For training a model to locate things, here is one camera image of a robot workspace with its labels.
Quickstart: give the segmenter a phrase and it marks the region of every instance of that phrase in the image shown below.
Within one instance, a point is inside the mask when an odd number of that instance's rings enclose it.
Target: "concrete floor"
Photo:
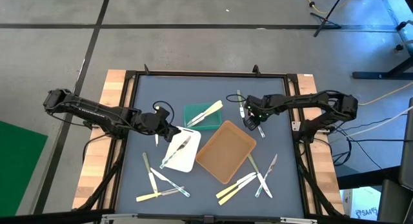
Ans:
[[[328,10],[335,0],[314,0]],[[411,12],[403,0],[388,0],[400,20]],[[95,23],[103,0],[0,0],[0,23]],[[307,0],[110,0],[105,24],[215,23],[316,25]],[[331,20],[344,25],[393,25],[382,0],[352,0]],[[351,72],[387,71],[406,60],[406,50],[395,54],[401,42],[396,32],[313,30],[101,30],[81,96],[99,100],[108,69],[209,70],[314,74],[318,90],[353,94],[360,102],[379,97],[408,81],[354,80]],[[27,214],[39,190],[52,145],[61,123],[48,117],[41,104],[48,90],[75,85],[91,29],[0,29],[0,120],[49,136],[18,214]],[[351,127],[391,117],[407,108],[413,87],[382,101],[360,107]],[[402,138],[401,117],[365,138]],[[70,210],[81,170],[82,147],[90,131],[71,127],[48,197],[45,212]],[[339,136],[332,135],[330,140]],[[362,143],[381,167],[398,165],[401,143]],[[346,151],[338,141],[333,151]],[[375,170],[354,146],[352,157],[336,168],[339,176]]]

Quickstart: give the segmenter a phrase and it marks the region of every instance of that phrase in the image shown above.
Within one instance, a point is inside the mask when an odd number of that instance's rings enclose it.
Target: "gray table surface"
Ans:
[[[267,185],[273,198],[264,191],[259,198],[254,194],[259,187],[257,179],[242,188],[224,205],[219,206],[215,197],[219,191],[235,183],[239,178],[253,172],[249,160],[245,160],[230,183],[223,185],[202,166],[194,163],[191,172],[184,173],[170,168],[159,169],[168,143],[159,138],[155,146],[154,136],[144,136],[130,132],[126,144],[125,160],[119,185],[116,212],[118,214],[180,214],[215,216],[256,216],[256,217],[303,217],[303,206],[294,158],[293,143],[288,113],[272,116],[261,126],[267,135],[261,138],[258,130],[249,131],[243,126],[238,103],[230,103],[225,97],[235,94],[237,89],[246,95],[262,97],[266,94],[284,94],[283,81],[269,78],[232,77],[161,77],[141,76],[137,85],[135,108],[151,112],[154,101],[163,100],[175,110],[173,125],[183,126],[183,106],[194,103],[213,103],[222,100],[223,121],[230,120],[257,141],[252,156],[262,174],[276,154],[278,159],[274,170],[267,178]],[[216,130],[201,130],[198,150],[210,139]],[[136,202],[136,197],[153,193],[142,153],[147,152],[151,167],[162,173],[179,186],[185,186],[191,196],[181,193]],[[156,178],[159,191],[173,188],[166,181]]]

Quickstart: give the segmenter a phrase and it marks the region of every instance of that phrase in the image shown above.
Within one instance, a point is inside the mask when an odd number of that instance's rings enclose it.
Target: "table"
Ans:
[[[173,74],[174,72],[151,72],[155,75],[169,75]],[[209,72],[192,72],[198,73],[200,76],[203,74],[207,75]],[[126,71],[126,70],[109,70],[105,85],[103,87],[102,96],[100,99],[100,103],[108,106],[118,106],[124,105],[125,107],[131,104],[131,97],[134,97],[135,90],[134,81],[137,78],[132,79],[132,77],[136,74],[134,71]],[[221,77],[225,77],[226,75],[237,75],[237,76],[244,76],[249,75],[247,74],[240,74],[240,73],[219,73],[215,72],[214,74],[219,74]],[[288,87],[290,94],[294,95],[294,92],[297,90],[300,94],[310,94],[316,93],[316,86],[314,83],[314,78],[312,75],[308,74],[279,74],[283,75],[288,78]],[[299,111],[294,110],[292,112],[294,114],[295,119],[299,119]],[[321,114],[320,109],[318,108],[305,108],[303,109],[303,113],[305,118],[312,119]],[[95,129],[92,131],[91,138],[99,136],[102,134],[102,131],[99,129]],[[316,136],[319,139],[327,140],[327,137],[318,134]],[[110,138],[102,138],[95,142],[92,142],[88,146],[88,150],[86,152],[85,162],[82,168],[81,176],[79,179],[76,195],[73,202],[73,207],[79,207],[82,205],[86,199],[93,193],[96,189],[98,184],[101,182],[105,171],[108,170],[108,166],[113,163],[113,160],[108,160],[116,158],[117,153],[122,141],[111,141]],[[320,189],[323,191],[324,195],[327,199],[333,204],[333,206],[340,212],[343,213],[343,206],[341,203],[341,198],[339,195],[339,189],[336,179],[336,174],[332,162],[332,158],[330,155],[330,149],[325,143],[315,141],[310,146],[311,154],[304,154],[303,160],[307,163],[308,159],[312,159],[313,164],[311,164],[308,168],[313,168],[313,174],[317,179],[317,184],[319,185]],[[98,203],[95,204],[94,208],[107,208],[107,207],[114,207],[114,203],[118,196],[118,189],[119,189],[119,180],[121,179],[120,175],[117,175],[114,179],[112,179],[111,183],[106,189],[105,198],[99,200]],[[315,214],[318,210],[319,213],[323,212],[325,214],[325,210],[320,209],[319,204],[315,202],[313,195],[311,193],[310,187],[308,186],[307,182],[305,182],[305,186],[302,186],[307,194],[307,198],[305,199],[305,203],[307,204],[306,212]]]

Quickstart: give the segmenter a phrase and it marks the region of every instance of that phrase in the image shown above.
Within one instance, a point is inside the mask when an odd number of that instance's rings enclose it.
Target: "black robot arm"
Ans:
[[[83,124],[92,128],[98,125],[110,137],[123,139],[128,130],[144,135],[158,134],[171,142],[180,130],[168,123],[169,112],[159,107],[156,113],[142,113],[139,109],[125,107],[108,107],[87,99],[83,99],[68,89],[49,91],[43,103],[48,114],[69,113],[84,119]]]
[[[250,117],[244,121],[248,129],[255,129],[261,122],[266,121],[272,114],[280,113],[291,108],[321,108],[324,113],[313,120],[304,120],[293,128],[293,133],[300,141],[312,143],[314,135],[320,129],[326,129],[337,121],[350,121],[356,118],[358,101],[351,95],[326,90],[317,94],[284,96],[281,94],[265,95],[262,99],[248,96],[244,107]]]

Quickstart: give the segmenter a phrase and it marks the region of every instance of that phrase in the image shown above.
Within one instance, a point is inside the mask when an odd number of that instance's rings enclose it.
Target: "wooden board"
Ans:
[[[106,76],[105,85],[103,87],[100,103],[108,106],[118,106],[119,99],[121,97],[123,83],[125,80],[126,70],[109,70]],[[298,82],[300,94],[313,94],[316,93],[316,84],[312,75],[298,74]],[[126,93],[126,99],[124,106],[127,107],[130,100],[130,94],[132,91],[132,80],[129,82],[128,90]],[[296,119],[298,119],[297,110],[294,111]],[[319,108],[305,108],[304,115],[306,119],[313,119],[321,115]],[[95,129],[92,131],[90,138],[97,137],[103,134],[101,130]],[[317,138],[327,140],[327,137],[322,134],[317,134]],[[108,157],[110,138],[103,137],[95,142],[89,144],[86,152],[85,162],[83,164],[82,172],[80,175],[79,183],[77,186],[73,208],[81,206],[87,198],[92,195],[93,191],[100,184],[103,178],[103,172],[105,170],[106,159]],[[344,213],[343,204],[341,203],[341,197],[338,189],[338,183],[336,178],[336,172],[334,170],[330,149],[322,142],[315,141],[310,145],[312,151],[312,159],[314,163],[314,170],[316,171],[317,184],[323,191],[327,199],[333,204],[333,206],[341,213]],[[315,213],[314,198],[310,187],[306,184],[306,191],[308,196],[308,204],[310,212]],[[104,208],[109,205],[109,200],[112,194],[112,183],[109,184],[106,190],[106,198],[104,202]]]

